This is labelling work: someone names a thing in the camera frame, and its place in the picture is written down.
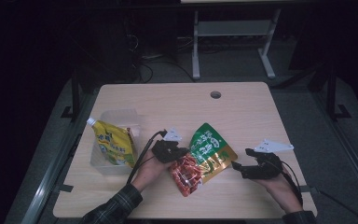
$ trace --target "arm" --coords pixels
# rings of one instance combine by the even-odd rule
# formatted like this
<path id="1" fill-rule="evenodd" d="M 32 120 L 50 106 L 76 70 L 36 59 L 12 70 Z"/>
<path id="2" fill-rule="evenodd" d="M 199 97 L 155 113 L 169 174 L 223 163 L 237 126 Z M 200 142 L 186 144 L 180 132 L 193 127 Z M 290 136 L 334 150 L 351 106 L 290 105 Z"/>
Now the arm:
<path id="1" fill-rule="evenodd" d="M 279 204 L 286 213 L 282 217 L 286 224 L 311 224 L 316 223 L 316 218 L 311 211 L 304 211 L 292 187 L 282 174 L 271 179 L 254 179 L 254 182 L 266 188 L 267 192 Z"/>
<path id="2" fill-rule="evenodd" d="M 130 184 L 121 189 L 107 203 L 88 212 L 80 223 L 123 223 L 143 200 L 141 192 L 172 164 L 172 162 L 161 163 L 154 157 L 151 150 L 146 152 L 144 161 L 145 163 L 139 168 L 137 176 Z"/>

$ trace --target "gray carpet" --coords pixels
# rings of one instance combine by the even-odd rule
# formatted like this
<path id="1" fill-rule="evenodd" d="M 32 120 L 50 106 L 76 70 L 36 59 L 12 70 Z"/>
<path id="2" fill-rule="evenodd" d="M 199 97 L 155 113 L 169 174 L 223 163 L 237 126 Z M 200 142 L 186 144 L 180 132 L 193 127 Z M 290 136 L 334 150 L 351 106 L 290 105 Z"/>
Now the gray carpet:
<path id="1" fill-rule="evenodd" d="M 279 84 L 295 72 L 287 70 L 295 45 L 294 40 L 272 43 L 268 56 L 277 74 L 277 78 L 273 80 L 266 77 L 255 46 L 201 54 L 199 82 L 263 81 L 269 85 Z M 153 71 L 150 82 L 192 82 L 189 77 L 190 55 L 188 51 L 180 53 L 177 63 L 172 63 L 169 58 L 145 62 Z M 141 67 L 141 74 L 144 80 L 152 75 L 151 70 L 145 66 Z M 296 148 L 295 153 L 308 184 L 328 193 L 358 213 L 358 175 L 354 172 L 345 146 L 337 136 L 337 130 L 341 130 L 358 155 L 358 102 L 351 88 L 339 79 L 337 103 L 345 105 L 352 118 L 333 122 L 324 110 L 325 90 L 319 93 L 309 92 L 306 88 L 309 81 L 310 77 L 305 77 L 285 90 L 272 90 L 273 99 L 291 143 Z M 82 101 L 81 104 L 85 114 L 90 112 L 97 93 L 98 90 L 94 94 L 81 94 L 82 99 L 88 98 L 88 101 Z M 71 105 L 71 99 L 71 83 L 68 81 L 51 114 L 17 198 L 7 215 L 7 224 L 22 221 L 51 160 L 60 150 L 62 141 L 66 139 L 75 142 L 76 136 L 83 132 L 85 120 L 77 120 L 76 122 L 80 122 L 81 125 L 75 126 L 71 120 L 61 118 L 65 107 Z M 63 182 L 70 161 L 69 158 L 56 186 Z M 78 219 L 56 218 L 52 215 L 57 197 L 57 188 L 52 189 L 38 223 L 77 223 Z M 326 196 L 313 193 L 312 197 L 318 209 L 319 223 L 358 223 L 358 217 Z M 246 220 L 246 223 L 282 222 Z"/>

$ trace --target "table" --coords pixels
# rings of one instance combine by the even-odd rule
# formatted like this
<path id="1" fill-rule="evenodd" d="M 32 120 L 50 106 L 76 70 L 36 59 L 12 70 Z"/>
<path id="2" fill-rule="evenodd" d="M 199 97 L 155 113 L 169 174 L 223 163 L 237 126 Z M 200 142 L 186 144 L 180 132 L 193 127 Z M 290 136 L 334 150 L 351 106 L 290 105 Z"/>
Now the table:
<path id="1" fill-rule="evenodd" d="M 213 91 L 220 92 L 221 97 L 211 97 Z M 204 122 L 223 136 L 237 152 L 236 161 L 242 165 L 256 165 L 245 149 L 257 146 L 265 138 L 290 143 L 269 88 L 262 82 L 105 85 L 90 116 L 98 118 L 105 110 L 128 108 L 135 108 L 140 116 L 141 148 L 154 133 L 171 127 L 183 137 L 179 147 L 187 147 L 193 133 Z M 93 130 L 87 126 L 64 180 L 64 185 L 73 189 L 60 192 L 54 216 L 82 217 L 107 202 L 125 185 L 127 175 L 104 176 L 90 165 L 93 143 Z M 299 184 L 306 185 L 294 151 L 277 155 L 291 165 Z M 242 179 L 241 173 L 231 166 L 188 197 L 182 196 L 166 172 L 143 192 L 143 197 L 144 201 L 130 218 L 244 219 L 283 215 L 262 187 Z M 316 215 L 310 194 L 303 193 L 303 198 L 304 208 Z"/>

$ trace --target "clear plastic box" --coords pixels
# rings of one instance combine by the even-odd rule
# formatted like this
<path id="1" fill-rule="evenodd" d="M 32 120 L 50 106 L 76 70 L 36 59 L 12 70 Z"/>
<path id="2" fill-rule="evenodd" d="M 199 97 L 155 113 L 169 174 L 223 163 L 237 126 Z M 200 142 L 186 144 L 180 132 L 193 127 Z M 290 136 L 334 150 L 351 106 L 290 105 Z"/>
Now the clear plastic box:
<path id="1" fill-rule="evenodd" d="M 120 128 L 131 128 L 133 144 L 135 146 L 134 159 L 138 159 L 139 136 L 141 132 L 140 119 L 135 109 L 106 110 L 101 114 L 99 120 L 111 123 Z M 91 152 L 90 163 L 103 175 L 129 175 L 132 171 L 129 165 L 114 165 L 101 152 L 97 141 Z"/>

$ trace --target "floor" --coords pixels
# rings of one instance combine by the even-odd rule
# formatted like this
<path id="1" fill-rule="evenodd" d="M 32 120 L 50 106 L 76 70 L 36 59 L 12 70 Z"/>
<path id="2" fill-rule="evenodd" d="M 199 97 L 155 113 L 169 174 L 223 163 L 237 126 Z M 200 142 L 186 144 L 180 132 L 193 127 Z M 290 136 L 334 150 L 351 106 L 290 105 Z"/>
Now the floor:
<path id="1" fill-rule="evenodd" d="M 200 55 L 201 78 L 197 82 L 261 81 L 272 87 L 299 72 L 288 70 L 296 46 L 294 39 L 272 42 L 268 57 L 277 75 L 275 79 L 268 79 L 265 75 L 257 55 L 259 42 L 246 41 L 247 44 L 240 47 L 221 48 L 224 47 L 224 43 L 221 43 L 219 46 L 213 46 L 216 49 L 214 52 L 203 51 Z M 149 83 L 193 82 L 190 78 L 191 51 L 179 51 L 176 62 L 164 56 L 144 60 L 144 65 L 140 67 L 140 75 L 142 78 L 138 78 L 134 83 L 149 78 Z M 307 182 L 321 191 L 312 193 L 318 208 L 318 222 L 358 223 L 358 216 L 325 196 L 330 195 L 358 213 L 358 166 L 353 162 L 354 155 L 358 158 L 358 102 L 351 87 L 338 79 L 337 105 L 344 105 L 351 118 L 332 121 L 324 109 L 326 88 L 320 92 L 310 92 L 307 89 L 310 79 L 311 76 L 304 77 L 285 89 L 271 88 L 271 94 L 291 143 L 296 148 L 295 153 Z M 29 211 L 38 187 L 45 180 L 45 174 L 51 171 L 51 164 L 63 148 L 67 149 L 68 154 L 62 158 L 63 166 L 57 172 L 48 199 L 42 204 L 43 209 L 35 218 L 35 223 L 78 222 L 78 218 L 57 218 L 51 211 L 75 153 L 76 147 L 73 146 L 83 132 L 97 94 L 98 89 L 94 93 L 81 92 L 79 117 L 75 121 L 62 118 L 62 111 L 72 105 L 71 80 L 68 80 L 50 115 L 21 189 L 7 215 L 6 224 L 21 223 L 27 210 Z M 280 220 L 241 222 L 245 221 L 251 224 L 282 223 Z M 219 223 L 228 223 L 228 220 L 221 220 Z"/>

